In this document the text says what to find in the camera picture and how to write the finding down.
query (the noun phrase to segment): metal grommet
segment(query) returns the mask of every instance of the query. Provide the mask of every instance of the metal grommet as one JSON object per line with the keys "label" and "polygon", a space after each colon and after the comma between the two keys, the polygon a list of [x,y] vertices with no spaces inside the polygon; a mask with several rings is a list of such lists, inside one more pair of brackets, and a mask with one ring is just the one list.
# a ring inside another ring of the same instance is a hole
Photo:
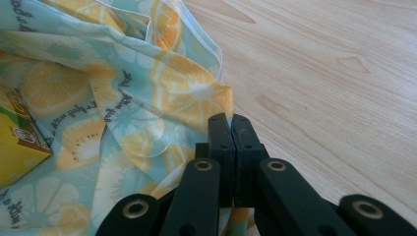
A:
{"label": "metal grommet", "polygon": [[204,160],[196,162],[195,166],[198,170],[201,170],[201,171],[208,171],[212,168],[212,164]]}
{"label": "metal grommet", "polygon": [[366,201],[353,202],[353,208],[365,217],[372,219],[380,219],[384,217],[384,213],[377,206]]}
{"label": "metal grommet", "polygon": [[274,171],[283,171],[286,169],[286,165],[280,161],[273,160],[268,163],[268,167]]}
{"label": "metal grommet", "polygon": [[134,200],[123,207],[123,214],[128,218],[138,218],[147,213],[149,205],[143,200]]}

